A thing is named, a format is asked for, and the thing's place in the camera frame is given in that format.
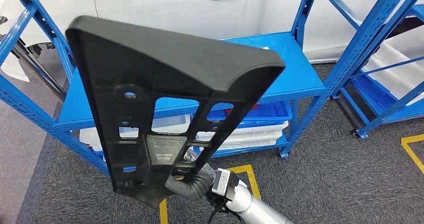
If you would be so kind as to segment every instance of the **yellow floor marking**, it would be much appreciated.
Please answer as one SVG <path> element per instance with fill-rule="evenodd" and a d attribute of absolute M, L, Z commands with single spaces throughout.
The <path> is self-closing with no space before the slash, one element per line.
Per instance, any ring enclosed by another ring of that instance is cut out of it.
<path fill-rule="evenodd" d="M 252 190 L 253 196 L 257 199 L 261 199 L 261 195 L 259 194 L 258 184 L 256 183 L 255 174 L 253 173 L 252 165 L 241 165 L 232 168 L 228 168 L 228 170 L 233 171 L 234 173 L 247 173 L 247 178 L 249 179 L 250 187 Z M 163 200 L 159 204 L 159 219 L 160 224 L 168 224 L 168 210 L 167 210 L 167 200 Z"/>
<path fill-rule="evenodd" d="M 168 210 L 166 199 L 159 204 L 159 218 L 160 224 L 168 224 Z"/>
<path fill-rule="evenodd" d="M 402 144 L 403 149 L 405 149 L 406 153 L 411 157 L 413 162 L 418 166 L 418 168 L 421 170 L 422 174 L 424 174 L 424 165 L 420 161 L 417 155 L 415 155 L 414 151 L 409 146 L 409 143 L 415 143 L 419 141 L 424 141 L 424 134 L 422 135 L 414 135 L 414 136 L 408 136 L 408 137 L 402 137 L 400 139 L 400 143 Z"/>

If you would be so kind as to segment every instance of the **rectangular cutout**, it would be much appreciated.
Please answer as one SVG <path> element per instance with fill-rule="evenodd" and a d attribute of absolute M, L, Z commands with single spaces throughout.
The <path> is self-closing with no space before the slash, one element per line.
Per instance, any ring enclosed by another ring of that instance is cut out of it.
<path fill-rule="evenodd" d="M 137 168 L 135 166 L 125 166 L 125 167 L 122 168 L 122 171 L 124 173 L 132 173 L 132 172 L 135 172 L 136 169 Z"/>
<path fill-rule="evenodd" d="M 119 136 L 121 138 L 138 138 L 139 128 L 138 127 L 119 127 Z"/>

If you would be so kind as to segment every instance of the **plastic car part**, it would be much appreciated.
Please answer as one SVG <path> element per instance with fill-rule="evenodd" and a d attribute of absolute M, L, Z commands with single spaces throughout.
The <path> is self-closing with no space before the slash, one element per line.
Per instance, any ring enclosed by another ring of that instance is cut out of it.
<path fill-rule="evenodd" d="M 173 193 L 170 175 L 189 182 L 284 69 L 272 50 L 89 16 L 66 31 L 105 154 L 113 190 L 152 207 Z M 159 98 L 199 103 L 184 133 L 156 133 Z M 222 121 L 206 119 L 217 103 L 233 105 Z M 121 137 L 119 127 L 138 128 Z M 197 132 L 214 131 L 210 141 Z M 189 147 L 203 147 L 184 161 Z"/>

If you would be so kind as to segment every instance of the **mounting hole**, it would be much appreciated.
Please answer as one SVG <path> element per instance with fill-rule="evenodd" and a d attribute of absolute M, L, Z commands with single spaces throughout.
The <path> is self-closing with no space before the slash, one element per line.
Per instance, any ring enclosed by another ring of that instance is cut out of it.
<path fill-rule="evenodd" d="M 135 99 L 137 96 L 136 96 L 136 94 L 134 93 L 134 92 L 132 92 L 132 91 L 127 91 L 127 92 L 125 92 L 124 94 L 123 94 L 123 96 L 126 98 L 126 99 L 128 99 L 128 100 L 132 100 L 132 99 Z"/>

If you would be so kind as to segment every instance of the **blue shelf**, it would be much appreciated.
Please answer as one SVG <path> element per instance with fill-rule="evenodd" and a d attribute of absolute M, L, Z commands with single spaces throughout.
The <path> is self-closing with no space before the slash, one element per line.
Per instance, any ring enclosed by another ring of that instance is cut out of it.
<path fill-rule="evenodd" d="M 319 96 L 327 90 L 289 32 L 237 37 L 223 41 L 268 48 L 276 51 L 284 61 L 285 70 L 257 102 L 258 104 Z M 197 106 L 198 104 L 194 100 L 161 98 L 156 102 L 154 116 L 155 118 L 164 118 L 191 114 L 196 111 Z M 212 110 L 230 107 L 230 105 L 222 103 L 215 105 Z M 55 127 L 61 130 L 75 130 L 94 126 L 81 77 L 78 70 L 75 70 Z"/>
<path fill-rule="evenodd" d="M 379 84 L 376 84 L 368 76 L 356 77 L 352 81 L 352 85 L 376 116 L 381 115 L 386 110 L 385 107 L 391 102 L 390 98 L 392 98 L 392 95 L 388 94 L 385 89 Z M 424 117 L 424 99 L 401 108 L 389 116 L 383 123 L 395 123 L 421 117 Z"/>
<path fill-rule="evenodd" d="M 411 13 L 424 22 L 424 4 L 414 5 L 411 8 Z"/>

